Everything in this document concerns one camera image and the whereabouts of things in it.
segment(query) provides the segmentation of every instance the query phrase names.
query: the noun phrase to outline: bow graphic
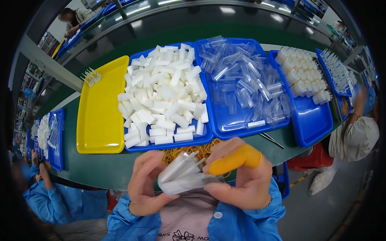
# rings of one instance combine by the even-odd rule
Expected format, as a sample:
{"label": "bow graphic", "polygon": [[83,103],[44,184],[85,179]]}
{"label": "bow graphic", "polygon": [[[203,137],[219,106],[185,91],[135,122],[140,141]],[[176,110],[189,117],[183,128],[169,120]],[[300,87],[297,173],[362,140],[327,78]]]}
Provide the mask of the bow graphic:
{"label": "bow graphic", "polygon": [[188,232],[184,233],[184,236],[182,236],[181,231],[177,230],[177,232],[173,233],[173,241],[180,241],[180,240],[193,240],[194,235]]}

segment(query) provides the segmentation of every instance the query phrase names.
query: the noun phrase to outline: floor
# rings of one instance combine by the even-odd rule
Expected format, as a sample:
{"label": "floor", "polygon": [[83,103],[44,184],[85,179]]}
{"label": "floor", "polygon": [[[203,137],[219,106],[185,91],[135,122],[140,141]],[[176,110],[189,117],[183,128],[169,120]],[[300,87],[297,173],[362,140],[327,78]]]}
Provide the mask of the floor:
{"label": "floor", "polygon": [[[278,230],[285,241],[328,240],[345,220],[360,191],[370,158],[342,163],[331,184],[310,195],[313,172],[290,189],[283,201],[286,215],[278,221]],[[304,172],[289,170],[289,182],[294,183]]]}

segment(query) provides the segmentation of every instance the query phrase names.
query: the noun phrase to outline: face mask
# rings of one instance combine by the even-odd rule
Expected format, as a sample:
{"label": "face mask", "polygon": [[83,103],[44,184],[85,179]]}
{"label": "face mask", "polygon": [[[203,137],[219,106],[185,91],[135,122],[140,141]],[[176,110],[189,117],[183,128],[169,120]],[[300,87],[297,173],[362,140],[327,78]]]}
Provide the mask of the face mask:
{"label": "face mask", "polygon": [[28,168],[26,164],[22,164],[21,171],[22,171],[24,180],[26,182],[29,182],[29,180],[31,179],[31,169]]}

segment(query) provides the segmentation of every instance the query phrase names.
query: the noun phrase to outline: blue sleeve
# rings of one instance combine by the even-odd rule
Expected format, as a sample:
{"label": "blue sleeve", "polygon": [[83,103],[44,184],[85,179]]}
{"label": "blue sleeve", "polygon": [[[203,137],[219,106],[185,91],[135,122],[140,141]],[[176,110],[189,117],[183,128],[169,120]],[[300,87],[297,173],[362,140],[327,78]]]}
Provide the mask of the blue sleeve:
{"label": "blue sleeve", "polygon": [[271,177],[269,194],[271,195],[271,202],[267,207],[243,211],[253,219],[262,232],[271,236],[270,240],[282,240],[276,222],[284,216],[286,209],[281,205],[281,193],[273,177]]}
{"label": "blue sleeve", "polygon": [[108,233],[103,240],[119,240],[141,218],[141,216],[131,214],[129,210],[130,202],[131,199],[128,194],[119,199],[112,213],[107,217]]}
{"label": "blue sleeve", "polygon": [[35,166],[34,164],[31,165],[30,170],[31,170],[31,177],[40,173],[39,167]]}
{"label": "blue sleeve", "polygon": [[32,211],[43,222],[51,224],[67,224],[71,222],[67,207],[55,187],[48,190],[48,196],[33,194],[26,198]]}

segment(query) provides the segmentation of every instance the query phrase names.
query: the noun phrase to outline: pink shirt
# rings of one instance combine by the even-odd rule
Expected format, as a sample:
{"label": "pink shirt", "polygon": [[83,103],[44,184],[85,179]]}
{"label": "pink shirt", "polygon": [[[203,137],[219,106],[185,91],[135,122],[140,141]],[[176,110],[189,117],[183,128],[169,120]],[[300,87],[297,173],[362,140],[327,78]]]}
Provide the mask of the pink shirt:
{"label": "pink shirt", "polygon": [[203,189],[181,194],[159,211],[157,241],[208,240],[208,225],[217,204]]}

